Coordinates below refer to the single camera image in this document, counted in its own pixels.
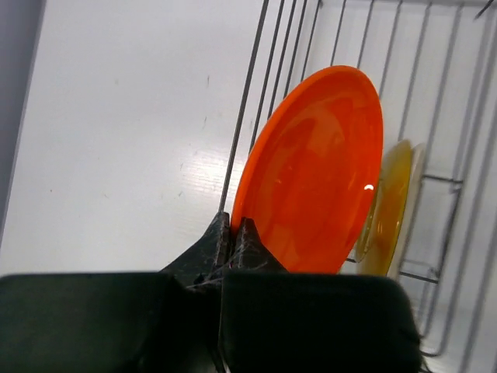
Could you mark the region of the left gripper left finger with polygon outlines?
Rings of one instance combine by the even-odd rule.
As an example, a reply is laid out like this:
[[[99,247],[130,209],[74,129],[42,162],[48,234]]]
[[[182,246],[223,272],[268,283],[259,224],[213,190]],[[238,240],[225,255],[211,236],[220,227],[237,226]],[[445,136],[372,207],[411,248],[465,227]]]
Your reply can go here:
[[[229,217],[158,272],[1,279],[3,372],[222,372],[220,284]]]

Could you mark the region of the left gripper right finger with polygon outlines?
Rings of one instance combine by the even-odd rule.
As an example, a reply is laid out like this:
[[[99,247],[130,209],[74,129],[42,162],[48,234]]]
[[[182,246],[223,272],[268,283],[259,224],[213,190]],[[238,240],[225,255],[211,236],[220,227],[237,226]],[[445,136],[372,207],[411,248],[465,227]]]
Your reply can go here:
[[[221,286],[220,349],[232,372],[417,372],[411,303],[388,277],[292,274],[242,220]]]

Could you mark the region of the orange plastic plate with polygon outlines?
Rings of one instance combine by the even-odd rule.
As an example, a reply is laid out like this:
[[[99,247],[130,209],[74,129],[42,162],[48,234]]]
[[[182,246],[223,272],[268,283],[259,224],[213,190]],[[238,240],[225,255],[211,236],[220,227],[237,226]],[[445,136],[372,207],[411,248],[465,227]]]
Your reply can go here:
[[[337,273],[370,210],[383,146],[381,101],[369,77],[348,65],[315,72],[284,98],[255,141],[232,233],[250,219],[285,269]]]

